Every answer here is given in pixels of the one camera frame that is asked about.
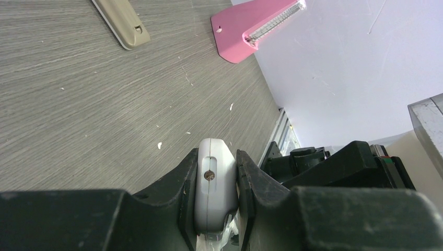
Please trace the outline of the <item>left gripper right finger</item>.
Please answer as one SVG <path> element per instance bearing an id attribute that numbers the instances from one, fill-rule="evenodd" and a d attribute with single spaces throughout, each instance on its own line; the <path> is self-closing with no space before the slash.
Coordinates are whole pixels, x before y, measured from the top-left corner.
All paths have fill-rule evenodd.
<path id="1" fill-rule="evenodd" d="M 285 188 L 236 152 L 241 250 L 442 250 L 442 216 L 409 189 Z"/>

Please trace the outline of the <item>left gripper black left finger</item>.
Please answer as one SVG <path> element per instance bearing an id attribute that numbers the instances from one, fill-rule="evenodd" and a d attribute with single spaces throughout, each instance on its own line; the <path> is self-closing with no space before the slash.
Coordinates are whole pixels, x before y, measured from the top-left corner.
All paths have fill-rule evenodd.
<path id="1" fill-rule="evenodd" d="M 1 250 L 195 250 L 197 149 L 143 190 L 1 193 Z"/>

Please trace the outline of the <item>white remote with buttons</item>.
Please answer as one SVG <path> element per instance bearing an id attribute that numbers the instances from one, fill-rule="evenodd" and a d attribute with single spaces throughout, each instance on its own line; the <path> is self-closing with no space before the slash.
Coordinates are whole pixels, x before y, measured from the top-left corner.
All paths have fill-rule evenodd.
<path id="1" fill-rule="evenodd" d="M 133 50 L 151 41 L 128 0 L 92 0 L 92 3 L 124 49 Z"/>

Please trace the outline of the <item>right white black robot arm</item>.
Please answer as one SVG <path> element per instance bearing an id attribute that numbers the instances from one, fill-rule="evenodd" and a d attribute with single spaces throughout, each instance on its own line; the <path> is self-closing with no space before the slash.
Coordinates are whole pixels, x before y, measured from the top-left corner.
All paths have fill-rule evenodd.
<path id="1" fill-rule="evenodd" d="M 287 156 L 272 142 L 260 169 L 288 189 L 296 186 L 411 189 L 415 186 L 397 156 L 383 145 L 353 141 L 331 154 L 324 147 L 303 147 Z"/>

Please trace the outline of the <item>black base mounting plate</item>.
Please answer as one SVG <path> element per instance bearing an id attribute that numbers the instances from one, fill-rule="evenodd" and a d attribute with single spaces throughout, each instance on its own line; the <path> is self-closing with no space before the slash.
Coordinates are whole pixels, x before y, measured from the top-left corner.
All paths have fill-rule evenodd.
<path id="1" fill-rule="evenodd" d="M 268 148 L 264 151 L 264 155 L 260 160 L 258 167 L 265 170 L 266 164 L 273 158 L 282 157 L 278 144 L 275 141 L 270 142 Z"/>

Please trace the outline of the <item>pink box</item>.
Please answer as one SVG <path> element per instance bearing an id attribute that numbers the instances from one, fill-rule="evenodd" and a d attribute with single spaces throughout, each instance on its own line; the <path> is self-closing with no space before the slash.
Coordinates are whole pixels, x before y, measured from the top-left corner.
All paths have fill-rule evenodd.
<path id="1" fill-rule="evenodd" d="M 282 23 L 306 9 L 305 1 L 248 1 L 211 17 L 219 56 L 240 63 L 259 49 L 259 43 Z"/>

